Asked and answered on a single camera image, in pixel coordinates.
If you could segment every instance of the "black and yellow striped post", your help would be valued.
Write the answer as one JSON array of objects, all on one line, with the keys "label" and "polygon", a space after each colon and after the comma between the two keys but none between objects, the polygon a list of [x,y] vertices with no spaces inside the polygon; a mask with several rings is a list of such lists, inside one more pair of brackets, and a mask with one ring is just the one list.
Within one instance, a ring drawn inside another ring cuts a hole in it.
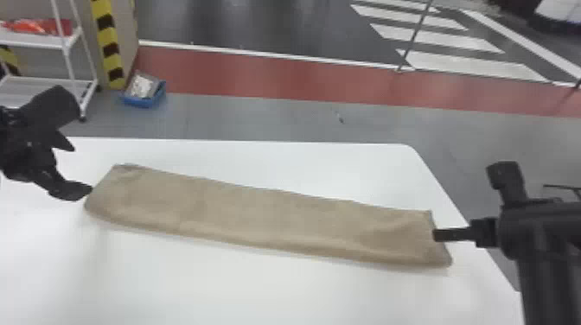
[{"label": "black and yellow striped post", "polygon": [[118,34],[115,29],[111,0],[91,0],[93,18],[97,23],[97,37],[103,57],[103,67],[109,79],[109,87],[123,89],[126,75],[119,51]]},{"label": "black and yellow striped post", "polygon": [[12,50],[6,45],[0,45],[0,60],[4,62],[8,68],[8,73],[12,75],[22,75],[18,68],[18,58]]}]

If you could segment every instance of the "blue container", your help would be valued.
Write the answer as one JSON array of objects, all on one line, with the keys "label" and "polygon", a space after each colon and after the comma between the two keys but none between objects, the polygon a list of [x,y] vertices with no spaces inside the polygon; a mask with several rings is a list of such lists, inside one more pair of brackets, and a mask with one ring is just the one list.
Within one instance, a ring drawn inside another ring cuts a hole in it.
[{"label": "blue container", "polygon": [[162,81],[159,84],[159,88],[157,89],[157,92],[155,96],[153,96],[153,98],[140,99],[137,97],[127,96],[125,95],[125,93],[121,95],[121,98],[123,99],[123,102],[126,103],[127,105],[136,106],[139,108],[151,108],[159,101],[159,99],[163,97],[163,95],[165,95],[165,81]]}]

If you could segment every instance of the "black robotic arm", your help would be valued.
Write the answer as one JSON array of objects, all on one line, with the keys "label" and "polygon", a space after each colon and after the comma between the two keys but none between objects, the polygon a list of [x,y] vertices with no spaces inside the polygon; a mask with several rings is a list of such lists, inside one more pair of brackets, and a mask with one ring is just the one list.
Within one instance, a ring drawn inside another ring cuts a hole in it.
[{"label": "black robotic arm", "polygon": [[14,181],[33,182],[53,197],[77,201],[89,185],[67,181],[56,168],[53,149],[74,151],[58,130],[79,118],[75,97],[61,86],[36,95],[17,110],[0,106],[0,170]]}]

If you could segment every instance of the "white table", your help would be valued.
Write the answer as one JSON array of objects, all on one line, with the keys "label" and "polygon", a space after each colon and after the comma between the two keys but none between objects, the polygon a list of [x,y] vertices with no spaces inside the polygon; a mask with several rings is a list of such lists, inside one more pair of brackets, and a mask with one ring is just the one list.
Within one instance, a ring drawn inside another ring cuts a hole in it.
[{"label": "white table", "polygon": [[[114,163],[465,221],[399,144],[74,138],[61,171],[95,184]],[[449,245],[448,270],[410,271],[133,232],[33,185],[0,184],[0,324],[522,324],[491,257]]]}]

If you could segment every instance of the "fabric texture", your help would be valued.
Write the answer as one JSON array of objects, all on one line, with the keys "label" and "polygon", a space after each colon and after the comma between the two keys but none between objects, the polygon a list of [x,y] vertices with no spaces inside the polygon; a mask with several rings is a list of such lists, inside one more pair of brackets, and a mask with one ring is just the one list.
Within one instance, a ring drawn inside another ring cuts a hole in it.
[{"label": "fabric texture", "polygon": [[85,208],[112,223],[238,245],[361,262],[451,265],[429,211],[250,188],[117,165]]}]

